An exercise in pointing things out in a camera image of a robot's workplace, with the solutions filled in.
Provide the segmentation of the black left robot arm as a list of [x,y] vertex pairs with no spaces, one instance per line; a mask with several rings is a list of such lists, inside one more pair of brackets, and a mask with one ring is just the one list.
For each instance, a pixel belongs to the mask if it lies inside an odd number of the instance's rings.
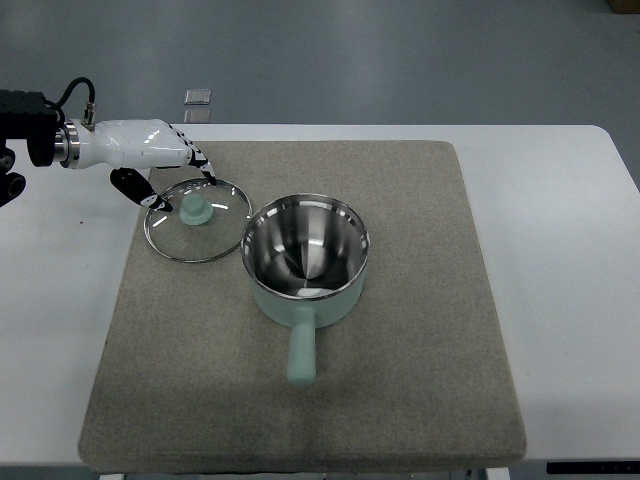
[[[75,90],[88,88],[84,116],[68,120],[63,106]],[[86,77],[72,80],[61,98],[52,101],[41,92],[3,90],[1,92],[1,204],[6,205],[23,193],[25,177],[13,170],[16,154],[7,147],[9,140],[24,140],[31,163],[48,167],[55,162],[75,168],[80,160],[80,130],[95,129],[95,87]]]

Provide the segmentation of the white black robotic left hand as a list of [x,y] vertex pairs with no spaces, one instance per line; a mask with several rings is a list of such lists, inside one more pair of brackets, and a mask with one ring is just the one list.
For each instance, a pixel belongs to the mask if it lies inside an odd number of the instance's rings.
[[190,166],[199,169],[210,184],[217,183],[201,149],[159,119],[103,121],[92,128],[68,120],[56,134],[53,160],[70,169],[111,166],[111,184],[133,203],[154,211],[170,212],[173,207],[156,193],[141,174],[143,169]]

